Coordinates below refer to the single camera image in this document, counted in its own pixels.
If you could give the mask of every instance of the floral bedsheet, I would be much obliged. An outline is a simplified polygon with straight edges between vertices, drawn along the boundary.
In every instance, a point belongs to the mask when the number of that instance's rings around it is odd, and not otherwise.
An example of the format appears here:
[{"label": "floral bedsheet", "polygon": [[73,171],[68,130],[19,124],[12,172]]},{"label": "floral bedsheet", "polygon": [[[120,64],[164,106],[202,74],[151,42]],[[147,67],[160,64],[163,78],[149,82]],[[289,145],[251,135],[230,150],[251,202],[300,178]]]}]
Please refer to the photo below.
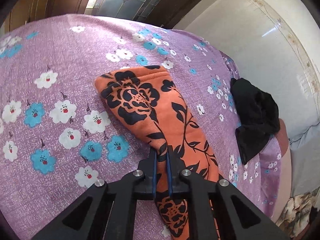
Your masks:
[{"label": "floral bedsheet", "polygon": [[[127,20],[65,15],[0,39],[0,210],[21,240],[97,178],[120,179],[148,156],[96,92],[97,76],[141,65],[169,70],[223,176],[272,216],[281,168],[275,137],[246,166],[235,138],[236,64],[201,37]],[[153,202],[138,202],[135,239],[168,239]]]}]

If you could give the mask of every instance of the black cloth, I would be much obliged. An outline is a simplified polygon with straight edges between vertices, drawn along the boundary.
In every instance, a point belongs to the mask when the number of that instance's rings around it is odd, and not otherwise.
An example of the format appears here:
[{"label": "black cloth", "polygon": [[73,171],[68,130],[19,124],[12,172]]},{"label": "black cloth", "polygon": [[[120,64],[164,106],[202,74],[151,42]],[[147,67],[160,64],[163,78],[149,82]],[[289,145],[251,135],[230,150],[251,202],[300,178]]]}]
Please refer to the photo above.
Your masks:
[{"label": "black cloth", "polygon": [[243,164],[255,157],[280,130],[279,109],[272,96],[244,78],[231,79],[231,88],[241,126],[236,139]]}]

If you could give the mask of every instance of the orange floral garment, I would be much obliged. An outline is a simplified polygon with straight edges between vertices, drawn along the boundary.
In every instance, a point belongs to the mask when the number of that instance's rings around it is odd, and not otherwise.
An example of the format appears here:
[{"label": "orange floral garment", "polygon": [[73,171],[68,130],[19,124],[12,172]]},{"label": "orange floral garment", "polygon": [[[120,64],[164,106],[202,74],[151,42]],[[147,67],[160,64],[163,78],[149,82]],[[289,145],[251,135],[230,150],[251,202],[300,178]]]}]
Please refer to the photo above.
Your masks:
[{"label": "orange floral garment", "polygon": [[123,69],[98,77],[95,86],[113,114],[157,150],[156,206],[173,239],[187,240],[188,203],[168,194],[166,152],[174,153],[203,178],[217,182],[218,164],[205,134],[162,66]]}]

